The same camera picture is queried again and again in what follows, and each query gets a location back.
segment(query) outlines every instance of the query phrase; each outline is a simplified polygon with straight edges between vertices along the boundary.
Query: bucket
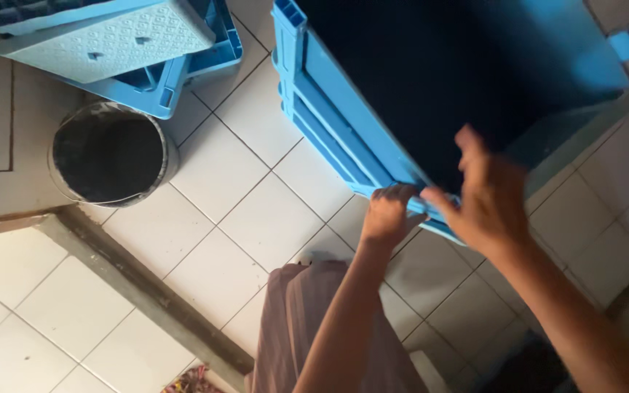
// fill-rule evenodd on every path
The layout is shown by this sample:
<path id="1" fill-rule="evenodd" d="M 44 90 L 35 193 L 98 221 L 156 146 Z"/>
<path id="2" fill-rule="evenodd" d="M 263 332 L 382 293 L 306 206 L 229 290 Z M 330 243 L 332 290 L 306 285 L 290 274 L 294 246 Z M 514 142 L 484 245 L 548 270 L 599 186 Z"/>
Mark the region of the bucket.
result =
<path id="1" fill-rule="evenodd" d="M 50 176 L 74 202 L 123 208 L 147 198 L 178 170 L 173 141 L 151 116 L 94 102 L 63 120 L 48 151 Z"/>

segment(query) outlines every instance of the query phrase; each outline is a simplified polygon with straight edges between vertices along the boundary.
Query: white wall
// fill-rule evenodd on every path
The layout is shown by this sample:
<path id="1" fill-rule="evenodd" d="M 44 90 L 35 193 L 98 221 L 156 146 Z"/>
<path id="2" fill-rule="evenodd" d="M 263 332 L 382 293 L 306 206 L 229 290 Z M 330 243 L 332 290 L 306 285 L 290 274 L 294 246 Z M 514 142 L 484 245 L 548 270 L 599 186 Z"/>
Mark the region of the white wall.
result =
<path id="1" fill-rule="evenodd" d="M 80 105 L 82 97 L 79 89 L 0 58 L 0 170 L 5 170 L 0 171 L 0 215 L 69 203 L 50 180 L 46 155 L 60 121 Z M 12 121 L 13 170 L 9 171 Z"/>

